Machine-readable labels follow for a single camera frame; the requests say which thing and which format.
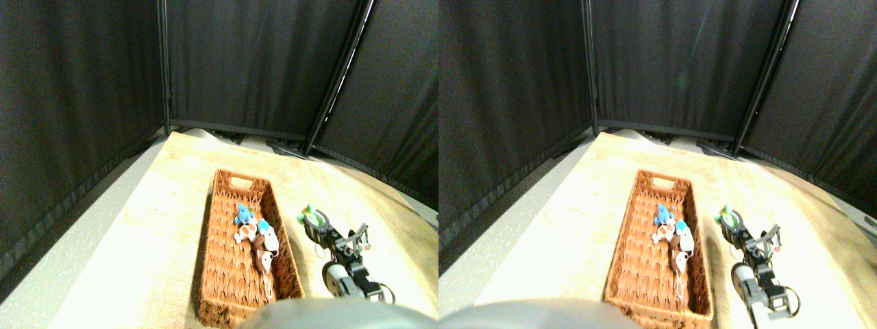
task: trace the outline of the green object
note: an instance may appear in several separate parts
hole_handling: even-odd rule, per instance
[[[740,220],[737,218],[737,215],[734,215],[730,204],[725,204],[724,208],[716,215],[716,224],[722,224],[722,221],[730,227],[737,227],[740,224]]]
[[[317,214],[314,206],[310,204],[302,209],[301,215],[298,215],[298,224],[304,225],[305,220],[317,227],[322,226],[324,223],[323,217]]]

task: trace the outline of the gray floor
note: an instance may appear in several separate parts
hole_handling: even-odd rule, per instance
[[[217,138],[201,129],[192,129],[185,134],[233,144],[228,139]],[[273,149],[265,144],[266,140],[262,137],[246,136],[240,145],[273,153]],[[0,327],[40,328],[51,324],[67,293],[95,252],[97,244],[109,230],[110,224],[116,219],[163,145],[164,142],[157,143],[144,153],[123,161],[71,210],[78,219],[0,304]],[[311,159],[350,168],[332,159]],[[433,209],[403,193],[400,194],[428,223],[438,227],[437,213]]]
[[[664,145],[660,140],[648,138],[633,130],[625,129],[613,134],[630,139],[650,140],[655,144]],[[702,154],[702,149],[696,143],[697,139],[680,137],[674,139],[670,147]],[[497,201],[497,204],[503,202],[513,202],[513,204],[438,279],[439,318],[474,304],[496,268],[508,255],[511,247],[520,239],[521,234],[524,233],[536,214],[542,210],[548,198],[560,186],[563,179],[573,171],[573,167],[588,151],[589,147],[590,143],[576,148],[562,159],[547,161],[506,196]],[[756,162],[775,168],[770,163],[761,160],[742,159],[741,161]],[[872,234],[870,238],[877,246],[877,240],[873,238],[874,235],[877,235],[877,230],[865,223],[865,214],[834,196],[832,198],[863,231]]]

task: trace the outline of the wooden table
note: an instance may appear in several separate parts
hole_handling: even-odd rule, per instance
[[[753,234],[779,224],[781,284],[801,295],[796,318],[773,327],[875,328],[877,252],[823,190],[754,163],[601,133],[494,273],[477,304],[532,297],[602,300],[634,175],[684,177],[695,191],[715,298],[713,326],[752,327],[731,285],[729,252],[713,217],[730,203]]]
[[[369,226],[365,264],[398,304],[438,317],[439,237],[398,192],[368,177],[174,133],[100,241],[52,326],[199,327],[199,241],[217,168],[271,181],[306,297],[331,297],[328,261],[296,221],[307,203],[340,231]]]

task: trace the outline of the wicker basket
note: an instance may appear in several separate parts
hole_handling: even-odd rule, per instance
[[[673,182],[671,189],[654,184],[654,178]],[[653,222],[658,204],[675,207],[691,227],[695,238],[694,255],[682,276],[683,299],[674,293],[675,272],[670,265],[665,241],[652,243]],[[615,255],[607,278],[605,300],[647,328],[706,328],[713,318],[713,298],[695,210],[691,181],[639,170],[624,222],[618,235]]]
[[[252,187],[234,186],[232,177],[252,181]],[[234,224],[238,203],[253,207],[257,218],[264,218],[275,229],[280,242],[280,253],[273,260],[268,276],[272,298],[267,297],[262,274],[256,268],[252,244],[246,240],[237,244],[233,238],[238,231]],[[286,227],[268,180],[217,169],[206,235],[198,305],[201,323],[231,328],[264,304],[276,299],[304,297]]]

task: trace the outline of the basket handle hole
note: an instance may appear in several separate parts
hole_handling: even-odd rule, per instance
[[[658,187],[658,188],[672,190],[673,188],[676,187],[676,182],[675,181],[668,181],[668,180],[663,179],[663,178],[654,177],[652,179],[652,185],[654,185],[655,187]]]
[[[240,178],[240,177],[232,177],[232,186],[239,189],[251,189],[253,187],[253,181]]]

